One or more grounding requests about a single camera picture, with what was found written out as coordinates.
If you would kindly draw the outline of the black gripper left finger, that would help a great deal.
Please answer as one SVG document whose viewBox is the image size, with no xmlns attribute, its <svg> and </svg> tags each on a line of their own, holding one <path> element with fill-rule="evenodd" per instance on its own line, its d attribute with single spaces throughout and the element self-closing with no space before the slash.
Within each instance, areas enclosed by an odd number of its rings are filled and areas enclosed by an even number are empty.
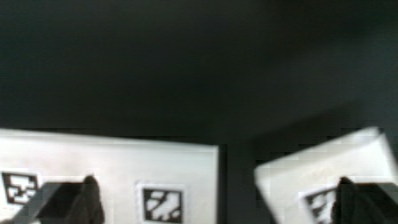
<svg viewBox="0 0 398 224">
<path fill-rule="evenodd" d="M 104 224 L 99 184 L 92 175 L 79 182 L 45 182 L 10 224 Z"/>
</svg>

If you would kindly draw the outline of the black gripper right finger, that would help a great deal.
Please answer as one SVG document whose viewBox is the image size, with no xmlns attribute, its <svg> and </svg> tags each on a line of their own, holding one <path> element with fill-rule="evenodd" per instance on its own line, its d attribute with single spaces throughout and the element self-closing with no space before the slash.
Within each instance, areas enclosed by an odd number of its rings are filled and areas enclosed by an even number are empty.
<svg viewBox="0 0 398 224">
<path fill-rule="evenodd" d="M 339 179 L 332 224 L 398 224 L 398 185 Z"/>
</svg>

